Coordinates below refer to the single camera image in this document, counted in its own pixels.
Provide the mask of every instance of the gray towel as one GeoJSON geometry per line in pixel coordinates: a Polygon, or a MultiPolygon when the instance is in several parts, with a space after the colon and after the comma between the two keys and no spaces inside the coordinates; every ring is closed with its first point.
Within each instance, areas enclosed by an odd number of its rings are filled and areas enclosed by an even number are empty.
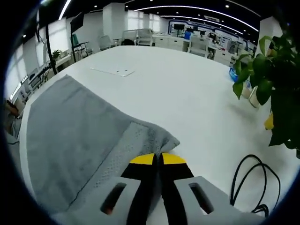
{"type": "Polygon", "coordinates": [[[28,165],[37,202],[50,214],[80,207],[134,157],[178,144],[166,130],[122,113],[67,75],[30,109],[28,165]]]}

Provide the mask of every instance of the computer monitor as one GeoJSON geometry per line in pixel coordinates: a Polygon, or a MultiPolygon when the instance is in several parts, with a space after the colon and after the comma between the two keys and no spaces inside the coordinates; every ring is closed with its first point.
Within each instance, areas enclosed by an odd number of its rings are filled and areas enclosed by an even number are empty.
{"type": "Polygon", "coordinates": [[[188,27],[186,31],[187,31],[187,32],[192,32],[192,33],[193,33],[193,32],[194,32],[194,29],[188,27]]]}
{"type": "Polygon", "coordinates": [[[175,30],[184,30],[184,24],[174,24],[175,30]]]}
{"type": "Polygon", "coordinates": [[[71,33],[73,34],[76,30],[78,30],[79,28],[81,28],[83,26],[83,17],[84,17],[84,13],[81,12],[80,14],[78,14],[78,16],[76,16],[72,21],[71,21],[71,33]]]}

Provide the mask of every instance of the office room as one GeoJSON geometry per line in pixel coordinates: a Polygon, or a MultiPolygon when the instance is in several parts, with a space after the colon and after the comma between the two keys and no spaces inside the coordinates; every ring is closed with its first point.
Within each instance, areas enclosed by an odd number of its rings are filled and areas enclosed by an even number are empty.
{"type": "Polygon", "coordinates": [[[238,225],[283,213],[300,166],[300,55],[285,3],[27,8],[4,69],[2,132],[29,214],[238,225]]]}

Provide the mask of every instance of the white table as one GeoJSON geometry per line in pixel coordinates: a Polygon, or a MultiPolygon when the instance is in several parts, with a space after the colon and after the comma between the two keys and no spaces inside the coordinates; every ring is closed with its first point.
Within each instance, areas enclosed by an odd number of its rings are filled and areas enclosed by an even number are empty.
{"type": "MultiPolygon", "coordinates": [[[[68,74],[124,113],[155,123],[178,138],[181,144],[173,152],[186,160],[194,176],[203,176],[229,194],[238,163],[247,154],[256,154],[281,178],[283,197],[299,168],[296,153],[284,146],[268,147],[271,132],[263,122],[269,106],[257,110],[245,99],[238,101],[228,71],[227,66],[193,54],[143,46],[118,46],[67,67],[38,89],[24,109],[20,155],[26,185],[30,189],[25,148],[30,105],[68,74]],[[90,69],[117,64],[135,72],[121,77],[90,69]]],[[[255,163],[250,160],[242,166],[237,182],[255,163]]],[[[252,210],[262,191],[263,172],[257,169],[245,182],[236,207],[252,210]]],[[[277,181],[268,173],[263,203],[271,211],[277,193],[277,181]]],[[[147,224],[168,224],[162,200],[147,224]]]]}

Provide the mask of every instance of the green potted plant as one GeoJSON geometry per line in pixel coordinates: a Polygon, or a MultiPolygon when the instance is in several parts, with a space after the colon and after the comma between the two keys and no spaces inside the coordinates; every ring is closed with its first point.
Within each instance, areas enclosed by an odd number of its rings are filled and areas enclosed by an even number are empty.
{"type": "Polygon", "coordinates": [[[55,50],[52,53],[52,58],[56,61],[59,58],[60,54],[61,54],[61,50],[55,50]]]}
{"type": "Polygon", "coordinates": [[[262,53],[241,67],[241,55],[234,67],[238,76],[233,84],[233,92],[238,99],[243,83],[249,79],[256,88],[256,97],[264,105],[271,97],[273,117],[272,138],[269,146],[285,144],[297,150],[300,158],[300,53],[296,51],[293,40],[283,34],[274,43],[271,37],[264,36],[259,41],[262,53]],[[266,55],[265,41],[270,40],[274,49],[266,55]]]}

